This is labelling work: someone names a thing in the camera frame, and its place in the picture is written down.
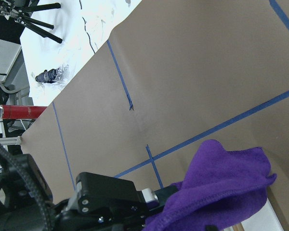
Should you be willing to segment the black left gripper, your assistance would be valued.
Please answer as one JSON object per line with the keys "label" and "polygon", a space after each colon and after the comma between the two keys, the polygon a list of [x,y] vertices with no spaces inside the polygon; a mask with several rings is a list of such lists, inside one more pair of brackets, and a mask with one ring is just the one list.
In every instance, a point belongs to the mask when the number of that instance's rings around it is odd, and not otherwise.
{"label": "black left gripper", "polygon": [[136,190],[130,180],[82,172],[73,196],[60,204],[55,231],[142,231],[163,211],[176,186]]}

